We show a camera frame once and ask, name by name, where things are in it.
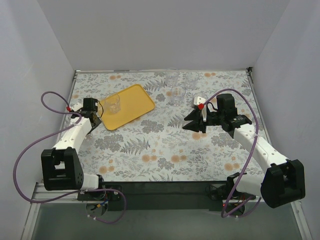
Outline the clear drinking glass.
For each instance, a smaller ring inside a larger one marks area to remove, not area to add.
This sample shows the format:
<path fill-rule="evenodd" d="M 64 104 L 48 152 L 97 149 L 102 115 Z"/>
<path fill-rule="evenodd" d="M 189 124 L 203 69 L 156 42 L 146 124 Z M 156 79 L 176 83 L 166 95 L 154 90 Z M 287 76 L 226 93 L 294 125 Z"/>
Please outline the clear drinking glass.
<path fill-rule="evenodd" d="M 117 114 L 121 110 L 121 101 L 118 94 L 112 94 L 104 100 L 104 109 L 108 114 Z"/>

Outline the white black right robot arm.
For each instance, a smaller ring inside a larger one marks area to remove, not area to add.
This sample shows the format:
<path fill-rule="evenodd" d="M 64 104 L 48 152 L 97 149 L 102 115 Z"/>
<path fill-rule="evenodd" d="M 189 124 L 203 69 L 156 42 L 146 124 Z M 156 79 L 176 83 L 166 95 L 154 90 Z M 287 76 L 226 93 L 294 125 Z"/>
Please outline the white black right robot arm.
<path fill-rule="evenodd" d="M 189 123 L 184 130 L 206 133 L 208 126 L 221 126 L 231 138 L 249 151 L 261 167 L 264 176 L 255 177 L 239 172 L 227 177 L 224 185 L 211 186 L 214 199 L 241 197 L 243 194 L 262 198 L 271 208 L 301 200 L 306 196 L 305 170 L 298 160 L 290 160 L 260 137 L 252 121 L 238 114 L 235 99 L 230 93 L 216 97 L 217 106 L 200 96 L 193 98 L 193 110 L 184 119 Z"/>

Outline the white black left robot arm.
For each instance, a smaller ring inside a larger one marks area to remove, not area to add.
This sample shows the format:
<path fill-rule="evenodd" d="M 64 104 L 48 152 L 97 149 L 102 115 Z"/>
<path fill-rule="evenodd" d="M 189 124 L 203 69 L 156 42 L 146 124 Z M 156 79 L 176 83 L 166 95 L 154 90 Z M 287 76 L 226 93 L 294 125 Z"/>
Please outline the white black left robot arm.
<path fill-rule="evenodd" d="M 78 152 L 86 136 L 101 124 L 95 98 L 84 98 L 74 105 L 69 129 L 51 149 L 41 153 L 44 187 L 47 191 L 95 190 L 101 177 L 84 173 Z"/>

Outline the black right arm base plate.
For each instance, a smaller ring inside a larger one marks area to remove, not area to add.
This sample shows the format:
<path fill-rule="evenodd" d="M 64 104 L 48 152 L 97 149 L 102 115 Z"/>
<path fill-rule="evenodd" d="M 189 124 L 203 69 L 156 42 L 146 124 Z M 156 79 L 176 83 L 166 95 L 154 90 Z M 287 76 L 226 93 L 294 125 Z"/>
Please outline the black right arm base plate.
<path fill-rule="evenodd" d="M 229 188 L 226 182 L 223 183 L 211 183 L 205 188 L 205 192 L 208 197 L 213 201 L 222 201 L 222 207 L 226 205 L 226 200 L 229 195 Z M 233 210 L 242 203 L 244 203 L 248 198 L 250 200 L 255 200 L 257 197 L 248 193 L 240 193 L 235 191 L 230 198 L 229 203 L 226 207 L 226 212 Z"/>

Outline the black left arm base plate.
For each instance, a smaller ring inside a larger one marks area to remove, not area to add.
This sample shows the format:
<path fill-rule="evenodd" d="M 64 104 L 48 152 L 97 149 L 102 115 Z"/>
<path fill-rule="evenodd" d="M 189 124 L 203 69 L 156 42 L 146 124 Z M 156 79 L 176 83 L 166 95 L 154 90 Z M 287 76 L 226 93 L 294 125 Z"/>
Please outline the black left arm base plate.
<path fill-rule="evenodd" d="M 86 210 L 89 214 L 100 217 L 106 212 L 121 212 L 124 209 L 123 197 L 115 190 L 122 191 L 120 185 L 100 186 L 103 191 L 82 190 L 77 195 L 77 200 L 86 203 Z"/>

